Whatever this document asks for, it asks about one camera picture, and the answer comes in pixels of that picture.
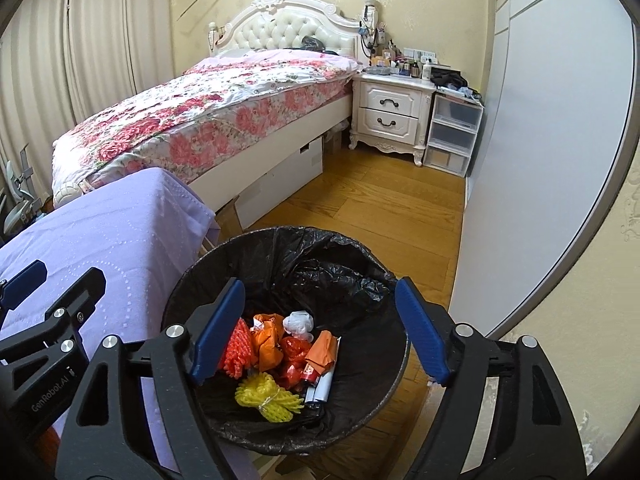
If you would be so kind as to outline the orange-red foam net ball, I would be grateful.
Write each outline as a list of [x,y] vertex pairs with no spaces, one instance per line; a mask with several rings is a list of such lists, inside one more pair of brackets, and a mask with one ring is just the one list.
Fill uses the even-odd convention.
[[224,347],[218,368],[229,377],[240,379],[247,370],[257,364],[257,361],[252,333],[246,322],[240,318],[232,330],[228,344]]

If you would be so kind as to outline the yellow foam net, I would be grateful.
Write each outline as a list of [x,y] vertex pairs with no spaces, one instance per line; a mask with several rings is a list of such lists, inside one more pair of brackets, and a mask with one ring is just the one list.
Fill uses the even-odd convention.
[[272,424],[290,422],[304,407],[300,396],[280,387],[268,373],[247,376],[236,388],[234,398],[242,408],[256,408]]

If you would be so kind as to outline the orange plastic bag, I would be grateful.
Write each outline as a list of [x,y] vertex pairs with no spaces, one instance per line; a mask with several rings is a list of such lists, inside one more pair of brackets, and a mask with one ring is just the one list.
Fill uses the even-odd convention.
[[280,314],[256,314],[250,329],[257,368],[266,372],[276,368],[283,359],[280,339],[283,337],[283,316]]

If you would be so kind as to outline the red plastic bag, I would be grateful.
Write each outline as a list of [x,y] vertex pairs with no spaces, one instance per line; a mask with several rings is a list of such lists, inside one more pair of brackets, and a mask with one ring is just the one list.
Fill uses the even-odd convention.
[[293,336],[287,336],[280,341],[280,347],[283,359],[277,383],[285,390],[291,390],[303,379],[306,356],[311,349],[311,343]]

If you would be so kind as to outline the white blue tube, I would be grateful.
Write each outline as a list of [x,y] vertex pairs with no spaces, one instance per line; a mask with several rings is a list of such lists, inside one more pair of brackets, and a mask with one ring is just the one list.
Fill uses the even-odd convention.
[[309,386],[305,394],[305,404],[326,403],[329,399],[337,360],[331,365],[314,386]]

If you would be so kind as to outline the white tissue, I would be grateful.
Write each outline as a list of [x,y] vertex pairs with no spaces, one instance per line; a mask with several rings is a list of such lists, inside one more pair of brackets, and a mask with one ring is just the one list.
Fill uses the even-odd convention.
[[314,335],[312,334],[314,318],[310,313],[294,311],[283,319],[282,324],[285,333],[290,336],[307,342],[314,341]]

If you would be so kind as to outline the red bottle black cap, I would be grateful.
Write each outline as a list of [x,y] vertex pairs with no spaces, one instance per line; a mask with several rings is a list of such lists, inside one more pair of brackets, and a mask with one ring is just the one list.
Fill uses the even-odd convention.
[[326,374],[324,367],[316,367],[311,362],[307,362],[300,373],[300,380],[307,385],[315,387],[324,374]]

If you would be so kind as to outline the purple dotted tablecloth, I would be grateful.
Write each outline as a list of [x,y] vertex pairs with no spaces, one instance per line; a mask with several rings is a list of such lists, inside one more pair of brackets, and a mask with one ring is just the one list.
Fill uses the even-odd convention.
[[[93,266],[103,272],[106,286],[79,331],[89,363],[107,336],[135,342],[160,335],[167,328],[160,319],[168,295],[212,223],[212,212],[198,196],[159,169],[138,172],[53,211],[2,248],[1,281],[35,260],[46,265],[48,276],[8,313],[1,341],[41,323],[44,312]],[[141,382],[158,461],[174,470],[152,379]],[[58,479],[55,467],[69,410],[43,434],[14,434],[1,411],[3,478]]]

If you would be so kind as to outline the floral pink quilt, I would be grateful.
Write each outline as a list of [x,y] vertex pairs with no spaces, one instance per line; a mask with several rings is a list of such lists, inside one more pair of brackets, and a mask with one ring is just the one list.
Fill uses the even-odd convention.
[[302,49],[235,50],[85,119],[53,143],[55,207],[146,168],[191,183],[345,95],[359,64]]

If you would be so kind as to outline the beige curtains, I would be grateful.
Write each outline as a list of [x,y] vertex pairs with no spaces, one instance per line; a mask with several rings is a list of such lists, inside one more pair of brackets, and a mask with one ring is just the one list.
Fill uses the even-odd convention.
[[54,141],[174,76],[169,0],[23,0],[1,36],[1,159],[49,196]]

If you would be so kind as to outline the clear plastic drawer unit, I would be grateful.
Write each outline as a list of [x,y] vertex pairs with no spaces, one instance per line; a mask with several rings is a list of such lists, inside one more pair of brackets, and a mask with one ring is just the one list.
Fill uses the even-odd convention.
[[439,91],[433,96],[423,162],[427,167],[465,178],[471,165],[484,106],[460,92]]

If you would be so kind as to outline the white two-drawer nightstand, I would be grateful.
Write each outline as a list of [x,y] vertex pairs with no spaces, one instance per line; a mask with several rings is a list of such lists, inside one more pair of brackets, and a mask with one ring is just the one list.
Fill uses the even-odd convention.
[[348,147],[366,144],[385,154],[411,155],[421,167],[435,92],[423,79],[358,74],[352,80]]

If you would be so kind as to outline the white bed tufted headboard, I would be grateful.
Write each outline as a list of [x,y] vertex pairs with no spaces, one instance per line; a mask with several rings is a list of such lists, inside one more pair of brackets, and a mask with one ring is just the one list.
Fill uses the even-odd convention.
[[160,168],[224,206],[349,118],[359,29],[322,0],[254,0],[210,29],[207,58],[54,142],[53,203]]

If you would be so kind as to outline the black clothes pile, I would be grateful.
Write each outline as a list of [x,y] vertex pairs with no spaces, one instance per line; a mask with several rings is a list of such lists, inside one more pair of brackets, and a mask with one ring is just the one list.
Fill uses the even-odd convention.
[[453,88],[458,90],[468,85],[460,70],[440,65],[431,66],[431,82],[436,87]]

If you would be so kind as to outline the black item on bed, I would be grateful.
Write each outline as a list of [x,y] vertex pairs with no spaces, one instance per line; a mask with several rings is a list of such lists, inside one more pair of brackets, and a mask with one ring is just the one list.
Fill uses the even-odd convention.
[[337,55],[337,52],[329,50],[326,45],[318,38],[305,36],[300,42],[300,48],[306,51]]

